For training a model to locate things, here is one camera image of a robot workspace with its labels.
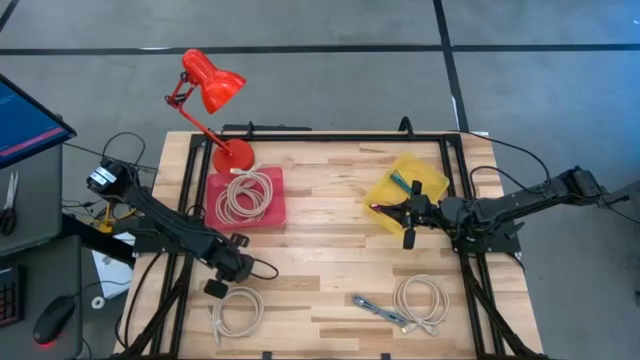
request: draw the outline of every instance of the cable bundle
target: cable bundle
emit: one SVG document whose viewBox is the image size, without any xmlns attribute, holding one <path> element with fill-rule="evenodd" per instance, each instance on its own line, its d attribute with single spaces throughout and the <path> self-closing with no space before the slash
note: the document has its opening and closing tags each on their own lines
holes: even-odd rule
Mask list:
<svg viewBox="0 0 640 360">
<path fill-rule="evenodd" d="M 258 172 L 260 164 L 254 165 L 248 171 L 241 169 L 231 169 L 232 174 L 238 174 L 229 183 L 216 201 L 216 216 L 225 224 L 236 224 L 234 216 L 243 218 L 240 222 L 254 222 L 262 219 L 265 211 L 273 199 L 273 183 L 271 179 Z M 255 185 L 262 188 L 262 192 L 254 188 Z M 244 194 L 251 199 L 252 209 L 242 207 L 238 203 L 238 196 Z"/>
<path fill-rule="evenodd" d="M 431 290 L 431 308 L 425 316 L 416 315 L 409 309 L 409 305 L 407 304 L 407 288 L 414 282 L 425 284 L 429 287 L 429 290 Z M 444 309 L 438 316 L 436 312 L 441 300 Z M 438 336 L 439 332 L 435 326 L 444 321 L 447 313 L 449 313 L 449 306 L 449 294 L 447 294 L 447 291 L 444 289 L 444 285 L 442 285 L 438 279 L 429 275 L 415 275 L 403 280 L 396 286 L 393 292 L 393 307 L 400 315 L 411 321 L 409 325 L 402 328 L 403 334 L 410 333 L 420 326 L 430 335 Z"/>
<path fill-rule="evenodd" d="M 231 299 L 234 296 L 240 296 L 240 297 L 249 299 L 256 309 L 256 314 L 253 317 L 253 322 L 251 323 L 251 325 L 249 325 L 249 327 L 246 330 L 238 331 L 238 332 L 232 332 L 231 330 L 229 330 L 224 325 L 224 322 L 222 321 L 222 307 L 227 301 L 229 301 L 229 299 Z M 257 291 L 244 286 L 239 286 L 239 287 L 234 287 L 229 289 L 229 291 L 227 292 L 227 295 L 216 303 L 211 313 L 211 320 L 213 324 L 213 336 L 216 340 L 216 344 L 218 346 L 221 346 L 222 336 L 235 338 L 235 337 L 242 337 L 242 336 L 247 336 L 251 334 L 258 326 L 258 323 L 260 322 L 260 320 L 262 320 L 263 313 L 264 313 L 264 304 L 262 302 L 262 297 L 260 297 L 260 294 L 258 294 Z"/>
</svg>

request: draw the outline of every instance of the floor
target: floor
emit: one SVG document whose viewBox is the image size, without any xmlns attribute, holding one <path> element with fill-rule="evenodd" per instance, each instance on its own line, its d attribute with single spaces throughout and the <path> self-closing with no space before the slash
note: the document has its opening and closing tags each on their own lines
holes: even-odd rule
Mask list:
<svg viewBox="0 0 640 360">
<path fill-rule="evenodd" d="M 0 12 L 15 6 L 4 28 L 0 20 L 0 71 L 62 114 L 78 131 L 73 143 L 101 151 L 113 134 L 133 131 L 146 141 L 141 163 L 153 166 L 166 131 L 192 128 L 163 100 L 178 81 L 179 53 L 140 55 L 136 48 L 439 45 L 434 3 L 440 1 L 0 0 Z M 466 123 L 531 150 L 554 174 L 579 164 L 609 189 L 640 178 L 640 48 L 563 46 L 640 43 L 640 3 L 442 3 L 459 89 L 450 87 L 452 62 L 439 51 L 217 54 L 210 55 L 213 61 L 244 75 L 246 88 L 215 116 L 206 115 L 198 101 L 188 108 L 214 129 L 253 121 L 388 130 L 405 115 L 420 130 Z M 543 46 L 554 44 L 564 51 Z M 463 45 L 541 46 L 457 51 Z M 104 55 L 87 48 L 119 50 Z M 29 49 L 54 50 L 45 55 Z M 125 159 L 140 150 L 126 137 L 114 145 L 110 153 Z M 500 146 L 495 152 L 498 165 L 522 182 L 543 180 L 541 169 L 523 154 Z M 97 161 L 65 149 L 65 199 L 95 199 L 84 179 Z M 507 192 L 516 189 L 503 183 Z M 640 218 L 624 204 L 617 209 Z M 595 207 L 561 206 L 525 221 L 520 239 L 546 353 L 564 359 L 637 358 L 640 226 Z M 85 259 L 88 283 L 96 275 Z M 96 294 L 89 290 L 85 299 Z M 100 311 L 87 308 L 85 337 L 94 356 L 110 354 L 123 303 L 121 296 Z"/>
</svg>

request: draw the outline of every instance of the black metal frame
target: black metal frame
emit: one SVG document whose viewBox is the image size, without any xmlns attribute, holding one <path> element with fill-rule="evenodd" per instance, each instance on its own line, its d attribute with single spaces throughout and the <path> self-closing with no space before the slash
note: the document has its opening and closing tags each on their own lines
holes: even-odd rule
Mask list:
<svg viewBox="0 0 640 360">
<path fill-rule="evenodd" d="M 443 133 L 443 134 L 425 134 L 418 133 L 416 134 L 413 131 L 413 126 L 408 118 L 404 117 L 400 123 L 400 128 L 398 133 L 386 133 L 386 134 L 376 134 L 376 133 L 362 133 L 362 134 L 323 134 L 323 133 L 313 133 L 309 132 L 306 134 L 301 133 L 292 133 L 287 134 L 286 132 L 258 132 L 256 133 L 253 129 L 253 124 L 249 124 L 247 127 L 247 132 L 243 134 L 222 134 L 220 137 L 222 140 L 229 139 L 242 139 L 245 141 L 417 141 L 417 142 L 436 142 L 440 148 L 442 165 L 444 169 L 445 176 L 450 181 L 450 186 L 448 188 L 449 196 L 456 196 L 455 184 L 456 181 L 453 176 L 452 164 L 449 155 L 449 149 L 453 148 L 455 151 L 455 158 L 458 164 L 458 168 L 460 171 L 460 184 L 462 185 L 463 195 L 466 198 L 471 197 L 471 183 L 469 182 L 469 175 L 467 171 L 467 166 L 464 157 L 464 149 L 462 145 L 462 138 L 460 134 L 457 133 Z M 189 155 L 187 157 L 187 165 L 185 168 L 184 182 L 182 186 L 182 190 L 180 193 L 180 201 L 178 210 L 180 212 L 184 212 L 186 207 L 186 199 L 189 195 L 189 186 L 191 183 L 191 178 L 193 174 L 193 169 L 195 167 L 195 157 L 196 152 L 200 146 L 204 144 L 204 155 L 202 164 L 200 167 L 200 177 L 198 181 L 197 194 L 195 200 L 195 214 L 196 216 L 200 216 L 202 202 L 204 200 L 204 184 L 206 183 L 206 176 L 209 171 L 210 166 L 210 153 L 211 153 L 211 142 L 206 138 L 203 134 L 194 134 L 191 136 L 190 147 L 189 147 Z M 506 324 L 502 316 L 500 316 L 499 312 L 495 308 L 495 301 L 493 296 L 493 290 L 491 287 L 491 279 L 489 276 L 489 267 L 487 265 L 486 258 L 484 254 L 476 254 L 477 258 L 477 267 L 478 272 L 480 274 L 480 282 L 481 287 L 478 284 L 478 281 L 475 280 L 475 276 L 471 271 L 471 261 L 469 256 L 462 251 L 458 252 L 458 256 L 460 259 L 460 265 L 462 269 L 462 275 L 465 278 L 465 295 L 467 300 L 467 307 L 469 309 L 469 321 L 471 324 L 471 331 L 473 334 L 474 347 L 476 352 L 476 357 L 478 359 L 527 359 L 533 358 L 535 354 L 518 354 L 516 352 L 515 357 L 508 357 L 505 352 L 504 344 L 502 341 L 502 335 L 505 334 L 505 338 L 507 342 L 510 343 L 518 343 L 519 339 L 509 326 Z M 185 267 L 188 267 L 187 271 L 191 271 L 191 266 L 193 263 L 193 259 L 185 259 Z M 173 278 L 173 271 L 175 269 L 175 260 L 169 262 L 165 271 L 165 281 L 163 283 L 163 296 L 160 299 L 162 303 L 164 297 L 166 296 L 168 289 L 170 288 L 171 279 Z M 184 322 L 185 311 L 184 308 L 186 306 L 186 298 L 187 298 L 187 290 L 183 294 L 181 294 L 180 299 L 178 300 L 178 311 L 176 312 L 176 316 L 174 319 L 174 332 L 171 339 L 170 344 L 170 354 L 173 354 L 177 357 L 179 348 L 180 348 L 180 337 L 182 335 L 182 325 Z M 485 349 L 485 343 L 482 334 L 482 328 L 480 323 L 480 313 L 478 310 L 478 306 L 476 303 L 476 299 L 479 300 L 481 305 L 485 310 L 487 310 L 487 314 L 489 315 L 490 326 L 491 326 L 491 334 L 493 339 L 493 346 L 495 349 L 495 354 L 487 353 Z M 153 338 L 151 354 L 153 355 L 164 355 L 159 354 L 160 341 L 162 339 L 161 330 Z"/>
</svg>

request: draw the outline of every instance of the yellow tray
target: yellow tray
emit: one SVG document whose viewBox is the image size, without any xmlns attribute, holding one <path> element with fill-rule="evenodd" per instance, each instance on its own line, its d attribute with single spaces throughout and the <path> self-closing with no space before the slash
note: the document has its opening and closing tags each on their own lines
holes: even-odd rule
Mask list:
<svg viewBox="0 0 640 360">
<path fill-rule="evenodd" d="M 433 204 L 437 203 L 449 186 L 449 179 L 413 155 L 404 154 L 393 163 L 391 169 L 364 197 L 365 212 L 373 217 L 375 222 L 402 237 L 404 229 L 397 221 L 387 215 L 375 212 L 369 207 L 371 204 L 395 205 L 409 197 L 409 194 L 391 179 L 391 174 L 394 171 L 398 171 L 409 186 L 413 180 L 422 182 L 422 193 L 429 196 L 429 200 Z"/>
</svg>

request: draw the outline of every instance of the red desk lamp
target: red desk lamp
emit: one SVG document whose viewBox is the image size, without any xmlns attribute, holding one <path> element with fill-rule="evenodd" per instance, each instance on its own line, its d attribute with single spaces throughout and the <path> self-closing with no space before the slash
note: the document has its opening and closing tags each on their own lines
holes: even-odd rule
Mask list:
<svg viewBox="0 0 640 360">
<path fill-rule="evenodd" d="M 239 139 L 220 140 L 213 131 L 202 125 L 183 108 L 193 90 L 200 85 L 204 107 L 209 114 L 213 114 L 240 91 L 247 81 L 238 74 L 216 68 L 202 51 L 196 49 L 187 50 L 184 53 L 182 65 L 186 71 L 180 74 L 180 82 L 173 93 L 165 96 L 167 104 L 178 110 L 182 116 L 218 145 L 213 152 L 213 166 L 218 172 L 229 172 L 232 168 L 249 170 L 253 166 L 254 154 L 247 142 Z M 190 85 L 189 90 L 179 94 L 182 86 L 187 83 Z"/>
</svg>

